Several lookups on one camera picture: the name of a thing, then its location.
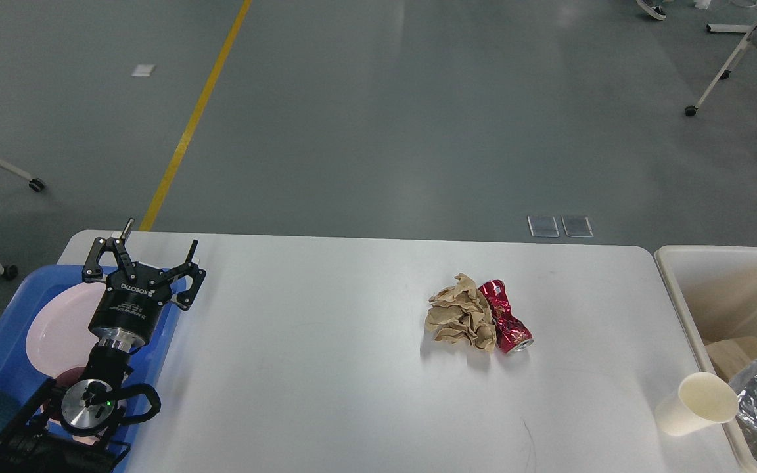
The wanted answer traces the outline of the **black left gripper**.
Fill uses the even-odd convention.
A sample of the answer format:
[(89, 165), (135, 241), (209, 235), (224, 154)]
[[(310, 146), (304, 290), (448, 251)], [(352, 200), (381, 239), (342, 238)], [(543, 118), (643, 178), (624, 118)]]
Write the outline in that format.
[[(103, 295), (88, 330), (97, 337), (97, 346), (141, 348), (151, 342), (166, 304), (188, 311), (195, 302), (207, 272), (195, 261), (198, 240), (192, 240), (183, 263), (168, 270), (136, 265), (126, 248), (135, 223), (129, 218), (120, 236), (97, 237), (82, 266), (82, 282), (101, 282)], [(117, 270), (106, 273), (103, 255), (111, 254)], [(186, 279), (185, 290), (174, 292), (174, 282)]]

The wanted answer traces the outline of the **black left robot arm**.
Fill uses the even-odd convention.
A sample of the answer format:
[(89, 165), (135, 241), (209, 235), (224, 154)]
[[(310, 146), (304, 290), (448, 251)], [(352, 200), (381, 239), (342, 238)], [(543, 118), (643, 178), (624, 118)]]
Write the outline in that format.
[(130, 452), (131, 429), (162, 408), (155, 382), (178, 312), (195, 302), (206, 272), (197, 240), (166, 269), (132, 260), (129, 234), (127, 224), (90, 247), (81, 279), (100, 297), (76, 329), (93, 347), (75, 380), (43, 380), (2, 427), (0, 472), (111, 472)]

